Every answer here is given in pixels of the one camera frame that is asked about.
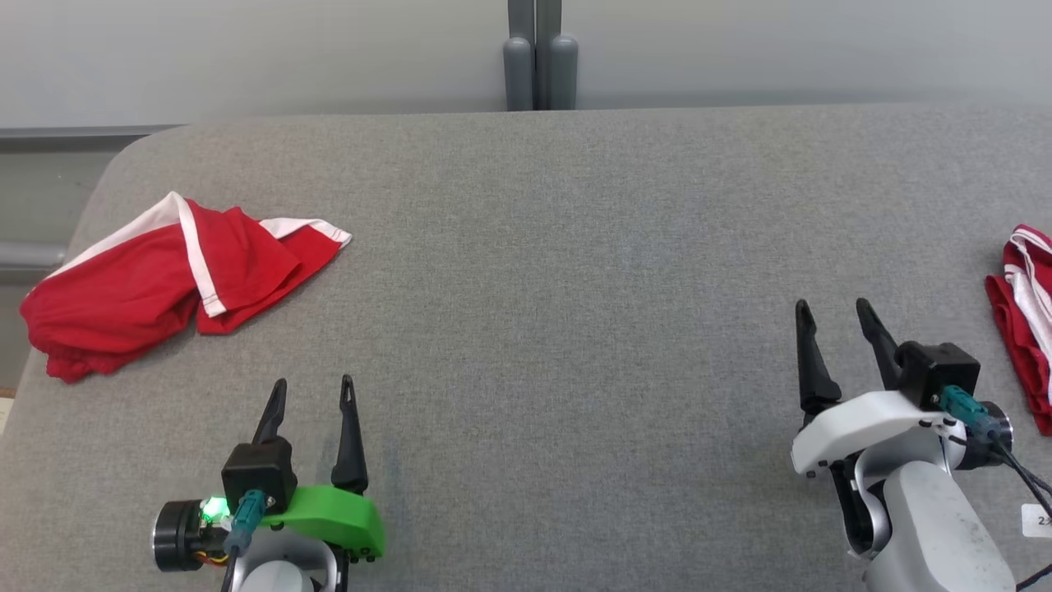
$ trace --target gray fabric surface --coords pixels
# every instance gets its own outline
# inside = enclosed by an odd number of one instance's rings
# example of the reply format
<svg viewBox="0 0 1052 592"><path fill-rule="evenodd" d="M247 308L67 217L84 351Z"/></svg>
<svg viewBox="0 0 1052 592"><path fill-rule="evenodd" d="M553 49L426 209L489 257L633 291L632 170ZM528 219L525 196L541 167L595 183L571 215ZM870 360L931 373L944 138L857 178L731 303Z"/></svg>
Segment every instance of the gray fabric surface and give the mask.
<svg viewBox="0 0 1052 592"><path fill-rule="evenodd" d="M356 379L388 554L353 590L861 589L832 483L795 476L793 304L834 379L879 388L854 319L952 341L1052 475L983 279L1052 229L1052 115L821 106L305 117L164 131L116 158L77 252L168 191L355 233L227 338L66 387L35 353L0 440L0 589L201 591L151 520L220 490L285 376L300 483L327 483ZM958 477L1017 577L1007 469Z"/></svg>

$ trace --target green led light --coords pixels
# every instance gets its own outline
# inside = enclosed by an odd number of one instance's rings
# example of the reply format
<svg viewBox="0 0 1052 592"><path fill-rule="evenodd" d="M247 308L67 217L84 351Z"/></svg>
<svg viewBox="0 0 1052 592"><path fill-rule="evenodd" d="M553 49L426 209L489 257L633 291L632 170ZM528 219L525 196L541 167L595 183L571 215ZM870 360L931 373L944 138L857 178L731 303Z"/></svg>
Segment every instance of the green led light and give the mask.
<svg viewBox="0 0 1052 592"><path fill-rule="evenodd" d="M201 516L209 524L216 524L229 515L230 507L226 505L225 497L209 497L201 507Z"/></svg>

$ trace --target red cloth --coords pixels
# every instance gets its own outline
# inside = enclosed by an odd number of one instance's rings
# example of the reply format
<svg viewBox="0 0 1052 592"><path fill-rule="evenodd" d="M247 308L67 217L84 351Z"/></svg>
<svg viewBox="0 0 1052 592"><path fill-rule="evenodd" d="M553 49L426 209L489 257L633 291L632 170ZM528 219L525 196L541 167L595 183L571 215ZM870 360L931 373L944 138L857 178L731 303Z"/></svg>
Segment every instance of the red cloth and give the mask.
<svg viewBox="0 0 1052 592"><path fill-rule="evenodd" d="M1049 355L1052 354L1052 240L1020 224L1004 249L1005 274L986 279L994 322L1019 377L1038 430L1052 436Z"/></svg>
<svg viewBox="0 0 1052 592"><path fill-rule="evenodd" d="M350 234L323 220L254 220L171 192L44 279L22 303L47 374L109 374L179 333L226 334L281 301Z"/></svg>

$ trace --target teal cable connector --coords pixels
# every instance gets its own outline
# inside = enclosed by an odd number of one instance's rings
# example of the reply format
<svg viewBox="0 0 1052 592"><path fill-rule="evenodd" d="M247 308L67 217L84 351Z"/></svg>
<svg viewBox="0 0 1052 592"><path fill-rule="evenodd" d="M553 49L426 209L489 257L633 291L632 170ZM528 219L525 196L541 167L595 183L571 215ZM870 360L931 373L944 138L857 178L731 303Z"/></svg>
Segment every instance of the teal cable connector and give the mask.
<svg viewBox="0 0 1052 592"><path fill-rule="evenodd" d="M223 540L223 551L227 555L241 556L245 554L252 542L252 533L260 526L263 514L266 513L266 494L258 489L245 492L238 504L238 511L230 524L230 534Z"/></svg>
<svg viewBox="0 0 1052 592"><path fill-rule="evenodd" d="M943 389L939 397L943 411L965 423L972 430L972 435L983 442L989 442L990 433L996 432L997 421L990 417L990 412L979 402L960 387L949 386Z"/></svg>

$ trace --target white trim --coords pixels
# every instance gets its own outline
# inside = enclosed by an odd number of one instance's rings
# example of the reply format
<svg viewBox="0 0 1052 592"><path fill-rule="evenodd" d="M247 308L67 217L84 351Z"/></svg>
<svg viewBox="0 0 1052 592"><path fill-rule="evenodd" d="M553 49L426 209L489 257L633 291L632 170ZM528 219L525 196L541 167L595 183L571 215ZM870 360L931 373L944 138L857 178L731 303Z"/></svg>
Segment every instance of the white trim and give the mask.
<svg viewBox="0 0 1052 592"><path fill-rule="evenodd" d="M1045 360L1052 361L1052 323L1037 305L1030 278L1024 272L1013 272L1005 279L1012 286L1012 300L1015 301L1015 306L1019 308L1019 312L1027 320L1034 342L1037 342L1037 347L1040 348ZM1052 376L1049 377L1047 387L1049 388L1047 396L1049 403L1052 404Z"/></svg>
<svg viewBox="0 0 1052 592"><path fill-rule="evenodd" d="M138 218L87 247L86 250L47 277L55 277L67 271L88 259L105 252L115 246L119 246L121 243L127 242L137 236L177 223L183 231L183 239L186 242L186 258L189 261L190 272L194 274L194 283L197 284L198 291L201 293L201 303L204 305L204 312L209 319L219 317L226 312L226 306L219 300L219 293L216 291L216 283L211 279L211 271L209 271L204 252L201 250L201 241L198 237L194 211L183 196L176 191L170 191L164 199L143 211ZM278 239L284 238L304 226L310 226L325 234L329 240L339 242L340 248L347 246L347 243L350 242L350 232L342 230L325 220L270 218L268 220L260 220L259 224L270 232L270 236Z"/></svg>
<svg viewBox="0 0 1052 592"><path fill-rule="evenodd" d="M219 317L226 312L226 307L219 301L216 282L211 280L208 263L204 259L204 251L201 250L201 239L197 233L194 211L190 209L190 204L186 203L181 195L171 191L168 197L171 196L176 196L176 205L179 207L179 225L183 228L183 239L186 241L186 259L190 263L194 283L198 285L198 291L201 293L204 312L208 319Z"/></svg>
<svg viewBox="0 0 1052 592"><path fill-rule="evenodd" d="M158 201L153 207L139 215L138 218L132 220L127 224L124 224L121 229L115 231L99 242L96 242L92 246L88 246L86 250L74 257L74 259L68 263L62 265L58 269L55 269L55 272L47 277L55 277L61 272L65 272L92 257L105 252L106 250L109 250L123 242L132 240L139 234L175 224L179 221L179 208L175 203L176 198L182 199L179 197L178 192L169 192L167 197Z"/></svg>
<svg viewBox="0 0 1052 592"><path fill-rule="evenodd" d="M168 192L164 199L143 211L138 218L125 224L121 229L88 246L86 250L47 277L52 278L65 272L88 259L105 252L115 246L119 246L137 236L142 236L150 230L177 223L183 230L183 240L186 242L186 258L190 264L194 282L198 286L198 291L201 292L201 301L204 303L205 312L209 318L226 312L226 307L219 301L219 294L216 293L216 284L211 281L211 273L208 271L204 253L201 251L197 225L194 222L194 212L190 211L190 206L183 199L183 196L176 191Z"/></svg>
<svg viewBox="0 0 1052 592"><path fill-rule="evenodd" d="M325 234L329 240L340 243L340 248L350 242L350 232L342 230L325 220L306 218L268 218L260 220L260 225L266 228L275 238L285 238L303 226L310 226Z"/></svg>
<svg viewBox="0 0 1052 592"><path fill-rule="evenodd" d="M1045 315L1046 320L1052 324L1052 298L1050 298L1049 292L1045 289L1045 286L1036 280L1037 273L1034 268L1034 261L1030 257L1030 252L1027 250L1028 244L1033 244L1037 248L1052 252L1048 245L1040 237L1034 234L1033 232L1016 228L1009 238L1009 242L1015 245L1023 259L1027 262L1027 277L1028 281L1034 292L1034 298L1037 305L1040 307L1041 313Z"/></svg>

